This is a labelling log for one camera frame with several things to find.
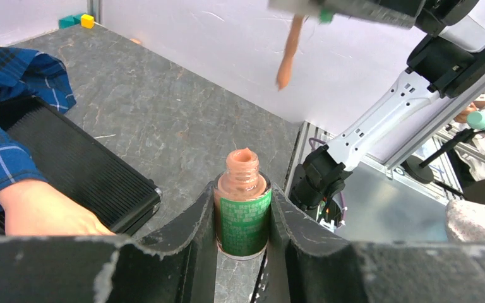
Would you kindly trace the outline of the white cap nail polish bottle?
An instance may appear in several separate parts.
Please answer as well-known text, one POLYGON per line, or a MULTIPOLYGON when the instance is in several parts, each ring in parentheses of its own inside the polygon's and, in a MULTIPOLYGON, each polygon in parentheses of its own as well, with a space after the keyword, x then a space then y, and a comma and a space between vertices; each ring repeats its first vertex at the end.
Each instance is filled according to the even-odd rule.
POLYGON ((226 256, 246 261, 268 243, 271 182, 249 148, 230 152, 225 164, 213 182, 217 245, 226 256))

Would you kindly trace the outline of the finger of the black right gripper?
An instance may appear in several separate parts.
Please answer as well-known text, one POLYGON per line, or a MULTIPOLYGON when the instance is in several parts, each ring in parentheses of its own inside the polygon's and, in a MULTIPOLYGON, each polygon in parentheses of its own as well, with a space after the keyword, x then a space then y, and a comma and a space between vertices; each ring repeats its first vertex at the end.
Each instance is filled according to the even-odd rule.
POLYGON ((335 15, 354 19, 412 28, 425 2, 422 0, 269 0, 271 9, 310 16, 321 23, 330 23, 335 15))

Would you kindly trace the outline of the white cap with brush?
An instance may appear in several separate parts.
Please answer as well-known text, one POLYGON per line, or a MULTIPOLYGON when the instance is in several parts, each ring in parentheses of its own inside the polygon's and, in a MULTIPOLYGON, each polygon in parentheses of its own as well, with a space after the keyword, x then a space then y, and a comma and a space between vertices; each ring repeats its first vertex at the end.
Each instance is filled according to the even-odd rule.
POLYGON ((296 55, 299 46, 301 29, 308 18, 309 16, 304 15, 293 16, 290 31, 285 43, 283 58, 277 71, 276 84, 278 91, 283 90, 290 82, 294 56, 296 55))

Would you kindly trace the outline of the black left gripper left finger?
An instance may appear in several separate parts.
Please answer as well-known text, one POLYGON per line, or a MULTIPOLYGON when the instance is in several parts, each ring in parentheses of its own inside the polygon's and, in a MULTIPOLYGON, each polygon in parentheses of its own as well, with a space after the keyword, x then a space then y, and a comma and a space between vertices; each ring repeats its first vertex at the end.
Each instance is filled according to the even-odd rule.
POLYGON ((217 245, 213 183, 195 202, 139 243, 151 251, 152 274, 146 279, 147 302, 213 302, 217 245))

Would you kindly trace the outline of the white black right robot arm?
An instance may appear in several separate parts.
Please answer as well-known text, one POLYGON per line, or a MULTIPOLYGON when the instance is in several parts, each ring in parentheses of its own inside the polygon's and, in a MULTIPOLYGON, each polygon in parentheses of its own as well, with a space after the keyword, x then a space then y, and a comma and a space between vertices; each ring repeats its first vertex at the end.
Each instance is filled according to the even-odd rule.
POLYGON ((310 17, 330 23, 336 15, 349 16, 416 27, 426 35, 379 101, 296 167, 289 199, 319 220, 342 218, 334 196, 378 140, 419 109, 461 95, 485 74, 485 1, 270 1, 268 5, 294 15, 278 69, 279 88, 290 81, 301 27, 310 17))

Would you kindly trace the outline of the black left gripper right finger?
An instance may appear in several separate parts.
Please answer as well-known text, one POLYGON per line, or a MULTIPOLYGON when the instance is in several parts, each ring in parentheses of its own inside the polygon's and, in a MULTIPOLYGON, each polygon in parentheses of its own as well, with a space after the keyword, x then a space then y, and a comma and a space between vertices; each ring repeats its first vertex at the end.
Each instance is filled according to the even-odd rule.
POLYGON ((269 302, 351 302, 349 243, 272 186, 267 247, 269 302))

